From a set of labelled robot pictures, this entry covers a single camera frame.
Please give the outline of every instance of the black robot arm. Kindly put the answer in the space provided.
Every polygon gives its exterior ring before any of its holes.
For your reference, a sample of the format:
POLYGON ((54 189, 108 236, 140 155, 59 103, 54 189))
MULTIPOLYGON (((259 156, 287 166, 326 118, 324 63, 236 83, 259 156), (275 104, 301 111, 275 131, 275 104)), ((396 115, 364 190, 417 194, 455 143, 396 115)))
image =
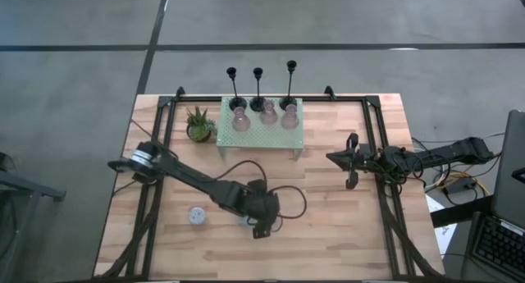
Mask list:
POLYGON ((255 239, 270 236, 272 224, 280 210, 277 194, 268 192, 265 180, 252 180, 247 185, 236 181, 217 180, 180 162, 170 150, 152 142, 140 143, 130 159, 111 161, 115 171, 133 171, 133 179, 151 184, 170 176, 210 196, 220 208, 240 217, 257 221, 255 239))
POLYGON ((345 150, 326 155, 343 171, 349 172, 349 179, 346 181, 347 189, 353 189, 358 183, 356 170, 387 174, 389 177, 386 177, 385 181, 389 183, 402 180, 411 172, 422 171, 430 167, 453 162, 484 164, 495 157, 483 139, 473 137, 418 153, 395 146, 386 146, 383 149, 372 151, 369 144, 360 144, 356 151, 357 146, 358 135, 353 133, 346 140, 345 150))

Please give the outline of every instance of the computer screen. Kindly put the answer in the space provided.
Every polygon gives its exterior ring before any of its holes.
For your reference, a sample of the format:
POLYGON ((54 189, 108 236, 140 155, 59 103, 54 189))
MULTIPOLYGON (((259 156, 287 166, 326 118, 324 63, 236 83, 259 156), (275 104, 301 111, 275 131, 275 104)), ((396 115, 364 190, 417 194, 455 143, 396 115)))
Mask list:
POLYGON ((495 183, 495 215, 525 228, 525 112, 509 113, 495 183))

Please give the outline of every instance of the black candlestick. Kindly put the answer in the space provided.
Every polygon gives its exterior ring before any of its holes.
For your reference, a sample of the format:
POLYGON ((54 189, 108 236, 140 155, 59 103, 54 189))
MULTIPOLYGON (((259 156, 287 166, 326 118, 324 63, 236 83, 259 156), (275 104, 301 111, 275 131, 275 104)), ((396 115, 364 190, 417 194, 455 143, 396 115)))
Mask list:
POLYGON ((246 108, 246 99, 240 98, 237 96, 237 88, 235 87, 235 77, 237 76, 237 69, 234 67, 229 67, 226 70, 226 73, 231 79, 231 82, 233 83, 233 91, 235 92, 235 97, 230 100, 230 109, 233 111, 236 107, 243 107, 246 108))
POLYGON ((279 101, 279 106, 283 110, 285 110, 286 106, 288 106, 289 104, 293 104, 294 106, 297 106, 297 100, 295 100, 295 98, 290 97, 290 90, 292 88, 292 74, 295 71, 297 62, 289 61, 286 63, 286 66, 288 66, 288 72, 290 73, 290 79, 288 80, 288 95, 285 98, 281 98, 281 100, 279 101))
POLYGON ((253 75, 255 76, 255 79, 257 80, 257 97, 252 98, 249 101, 249 106, 252 108, 254 112, 261 112, 264 110, 264 102, 266 99, 259 96, 259 81, 261 80, 261 76, 263 75, 263 69, 261 68, 255 68, 253 69, 253 75))

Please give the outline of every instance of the plant pot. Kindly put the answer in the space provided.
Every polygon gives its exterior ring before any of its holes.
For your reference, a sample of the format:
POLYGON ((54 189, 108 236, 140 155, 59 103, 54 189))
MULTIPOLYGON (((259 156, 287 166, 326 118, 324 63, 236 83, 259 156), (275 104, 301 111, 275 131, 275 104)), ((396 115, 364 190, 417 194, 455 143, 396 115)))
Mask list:
POLYGON ((205 143, 205 142, 207 142, 210 139, 210 137, 212 137, 212 132, 209 131, 208 135, 204 136, 202 139, 196 140, 196 139, 192 138, 189 135, 189 128, 190 128, 190 126, 187 125, 186 126, 186 134, 188 135, 189 139, 193 140, 195 143, 205 143))

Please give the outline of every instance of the succulent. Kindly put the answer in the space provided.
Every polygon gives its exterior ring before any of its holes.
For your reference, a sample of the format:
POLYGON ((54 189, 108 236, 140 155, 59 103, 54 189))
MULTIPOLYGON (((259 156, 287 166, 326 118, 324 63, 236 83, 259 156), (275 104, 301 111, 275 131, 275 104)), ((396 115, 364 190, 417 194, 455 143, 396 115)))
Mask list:
POLYGON ((208 134, 211 132, 214 135, 217 134, 217 127, 215 126, 215 121, 206 118, 206 113, 208 110, 204 110, 204 112, 200 111, 199 107, 195 107, 195 114, 193 114, 190 110, 186 109, 186 112, 188 113, 188 126, 189 126, 189 137, 193 140, 201 140, 204 139, 208 134))

